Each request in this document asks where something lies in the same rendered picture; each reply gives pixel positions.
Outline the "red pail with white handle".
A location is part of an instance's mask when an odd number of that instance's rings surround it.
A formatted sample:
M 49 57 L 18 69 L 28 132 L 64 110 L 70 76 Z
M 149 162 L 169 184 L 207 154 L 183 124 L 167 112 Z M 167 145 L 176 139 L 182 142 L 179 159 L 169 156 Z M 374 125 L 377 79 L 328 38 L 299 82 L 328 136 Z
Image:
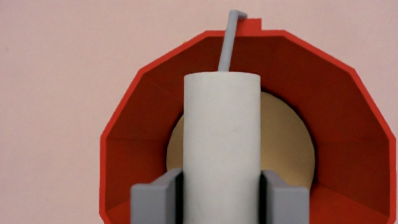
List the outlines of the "red pail with white handle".
M 396 137 L 356 70 L 236 9 L 136 73 L 100 135 L 101 219 L 131 224 L 131 187 L 183 168 L 183 224 L 259 224 L 260 130 L 309 224 L 395 223 Z

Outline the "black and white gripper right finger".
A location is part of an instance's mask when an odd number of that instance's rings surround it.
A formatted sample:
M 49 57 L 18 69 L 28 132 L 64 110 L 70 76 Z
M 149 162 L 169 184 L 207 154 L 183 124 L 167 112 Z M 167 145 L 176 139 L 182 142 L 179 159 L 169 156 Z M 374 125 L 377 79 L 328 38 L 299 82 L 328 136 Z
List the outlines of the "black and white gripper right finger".
M 309 190 L 289 186 L 272 169 L 260 171 L 259 224 L 309 224 Z

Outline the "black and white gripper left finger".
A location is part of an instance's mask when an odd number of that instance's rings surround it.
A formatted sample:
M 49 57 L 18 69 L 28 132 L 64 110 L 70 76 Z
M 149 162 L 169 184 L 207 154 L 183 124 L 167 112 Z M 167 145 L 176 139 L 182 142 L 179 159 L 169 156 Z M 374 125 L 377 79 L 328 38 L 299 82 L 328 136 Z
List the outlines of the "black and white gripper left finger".
M 183 168 L 131 187 L 131 224 L 183 224 Z

